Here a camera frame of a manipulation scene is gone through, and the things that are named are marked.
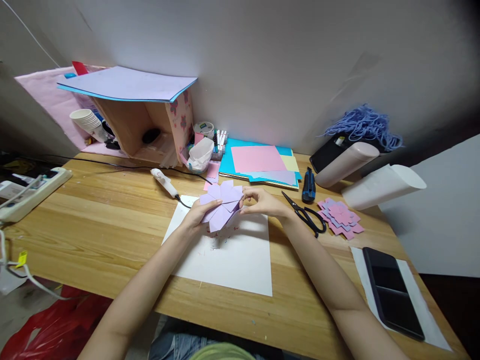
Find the white paper sheet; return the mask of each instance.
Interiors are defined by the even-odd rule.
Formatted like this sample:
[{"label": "white paper sheet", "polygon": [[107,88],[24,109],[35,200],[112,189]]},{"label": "white paper sheet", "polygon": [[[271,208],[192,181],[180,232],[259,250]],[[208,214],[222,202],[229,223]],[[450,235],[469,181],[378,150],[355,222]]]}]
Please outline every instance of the white paper sheet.
[{"label": "white paper sheet", "polygon": [[[390,329],[387,327],[379,318],[379,312],[377,310],[377,304],[375,303],[374,293],[372,290],[372,285],[370,283],[369,273],[367,271],[367,265],[365,263],[364,253],[362,249],[351,247],[351,253],[353,259],[355,260],[356,269],[358,275],[360,276],[361,284],[365,290],[366,300],[368,306],[370,307],[371,312],[378,319],[380,324],[383,325],[385,329]],[[415,309],[416,316],[420,322],[421,329],[425,335],[425,342],[436,347],[452,351],[452,348],[449,346],[447,340],[445,340],[444,335],[440,331],[437,322],[434,319],[434,316],[429,310],[427,303],[425,302],[422,293],[420,292],[419,286],[417,285],[414,275],[410,271],[409,265],[404,260],[396,260],[398,267],[400,268],[401,276],[405,282],[406,289],[410,295],[413,308]]]},{"label": "white paper sheet", "polygon": [[60,79],[58,84],[108,98],[169,101],[195,80],[196,77],[166,76],[115,66]]},{"label": "white paper sheet", "polygon": [[[188,206],[197,199],[181,196]],[[180,225],[188,211],[178,203],[163,242]],[[262,214],[235,215],[220,231],[210,234],[207,229],[208,225],[204,224],[199,240],[180,260],[173,274],[271,297],[268,217]],[[211,237],[215,235],[218,249],[211,248]]]}]

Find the blue yarn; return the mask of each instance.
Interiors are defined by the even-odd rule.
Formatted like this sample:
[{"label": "blue yarn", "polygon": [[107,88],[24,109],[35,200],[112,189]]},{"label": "blue yarn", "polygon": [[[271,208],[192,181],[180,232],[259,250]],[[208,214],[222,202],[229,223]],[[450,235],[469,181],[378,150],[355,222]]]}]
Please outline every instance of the blue yarn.
[{"label": "blue yarn", "polygon": [[400,148],[404,143],[400,135],[390,133],[389,117],[375,112],[368,104],[346,112],[339,121],[319,136],[333,136],[338,133],[349,134],[348,139],[352,142],[376,139],[387,152]]}]

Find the yellow paper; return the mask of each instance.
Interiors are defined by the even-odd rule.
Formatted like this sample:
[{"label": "yellow paper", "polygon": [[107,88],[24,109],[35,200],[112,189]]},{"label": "yellow paper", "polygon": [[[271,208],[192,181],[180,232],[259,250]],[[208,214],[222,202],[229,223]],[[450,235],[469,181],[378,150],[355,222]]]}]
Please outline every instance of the yellow paper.
[{"label": "yellow paper", "polygon": [[26,251],[22,251],[20,253],[20,255],[18,256],[18,265],[15,266],[16,268],[21,268],[23,265],[25,265],[25,263],[27,262],[27,252]]},{"label": "yellow paper", "polygon": [[280,157],[288,171],[300,172],[295,156],[280,155]]}]

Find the phone screen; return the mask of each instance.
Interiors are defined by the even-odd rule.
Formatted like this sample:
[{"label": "phone screen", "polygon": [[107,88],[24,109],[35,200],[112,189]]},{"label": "phone screen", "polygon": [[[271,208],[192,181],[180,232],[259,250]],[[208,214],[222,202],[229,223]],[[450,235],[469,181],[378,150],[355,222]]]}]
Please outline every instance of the phone screen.
[{"label": "phone screen", "polygon": [[422,327],[397,260],[393,256],[368,247],[363,249],[363,253],[365,263],[370,268],[370,282],[381,320],[397,331],[423,340]]}]

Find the wooden desk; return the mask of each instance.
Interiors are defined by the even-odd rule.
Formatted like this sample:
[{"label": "wooden desk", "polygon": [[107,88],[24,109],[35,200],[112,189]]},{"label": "wooden desk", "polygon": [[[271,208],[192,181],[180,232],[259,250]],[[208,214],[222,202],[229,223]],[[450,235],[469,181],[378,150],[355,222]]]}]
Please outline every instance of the wooden desk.
[{"label": "wooden desk", "polygon": [[[302,174],[308,157],[295,155]],[[79,154],[78,158],[122,165],[151,163],[111,156]],[[28,250],[33,274],[95,294],[114,298],[160,247],[177,201],[147,169],[121,169],[69,161],[73,178],[19,223],[7,227],[10,256]],[[200,196],[204,181],[172,170],[165,173],[182,195]],[[234,180],[235,185],[248,185]],[[286,203],[281,188],[265,186]],[[338,193],[317,186],[316,202]],[[301,203],[301,191],[285,190]],[[383,251],[407,260],[430,311],[454,350],[449,352],[391,332],[411,359],[466,359],[465,349],[432,299],[400,242],[378,208],[360,213],[365,232],[350,244]],[[316,359],[348,359],[329,312],[315,292],[279,222],[269,218],[273,297],[171,276],[155,308],[159,313]],[[323,234],[328,249],[365,297],[349,243]]]}]

